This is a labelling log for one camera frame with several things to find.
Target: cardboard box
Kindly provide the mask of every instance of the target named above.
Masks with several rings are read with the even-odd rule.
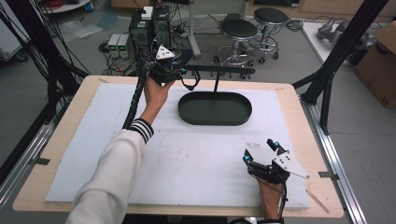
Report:
[[[354,68],[385,108],[396,108],[396,21],[375,33],[377,43]]]
[[[124,9],[149,7],[150,3],[151,0],[111,0],[112,7]]]

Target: stool seat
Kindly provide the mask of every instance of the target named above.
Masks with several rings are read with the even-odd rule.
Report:
[[[236,38],[251,38],[257,34],[256,26],[243,20],[225,21],[221,24],[221,31]]]
[[[280,25],[288,20],[288,16],[278,9],[262,7],[254,11],[254,19],[262,24],[272,23]]]

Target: human hand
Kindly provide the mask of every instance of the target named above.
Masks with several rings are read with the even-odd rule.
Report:
[[[257,178],[259,181],[260,197],[265,219],[279,219],[278,206],[282,196],[282,185],[268,183]]]
[[[168,98],[168,92],[175,81],[168,82],[163,86],[158,85],[154,79],[149,77],[145,84],[146,108],[140,116],[141,119],[147,121],[150,125],[157,117],[161,108]]]

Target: black pole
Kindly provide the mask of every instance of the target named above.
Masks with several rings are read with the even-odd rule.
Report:
[[[320,127],[326,134],[329,134],[327,123],[332,80],[344,60],[352,52],[356,43],[361,39],[387,2],[388,0],[365,0],[319,70],[311,76],[292,84],[297,89],[312,82],[308,90],[301,95],[303,101],[307,101],[312,105],[317,102],[318,97],[324,91],[320,111]]]

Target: white paper sheet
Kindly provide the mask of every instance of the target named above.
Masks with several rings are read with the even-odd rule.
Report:
[[[101,84],[64,153],[46,201],[72,202],[78,190],[91,179],[103,149],[122,127],[134,88],[129,84]],[[153,123],[155,134],[148,141],[129,203],[260,206],[257,180],[248,174],[242,157],[247,148],[256,162],[270,164],[276,154],[267,146],[268,138],[292,152],[276,93],[219,91],[246,96],[253,107],[250,119],[240,126],[185,123],[178,116],[177,103],[188,90],[172,87]],[[136,117],[145,105],[142,94]],[[309,207],[300,177],[290,176],[288,198],[288,208]]]

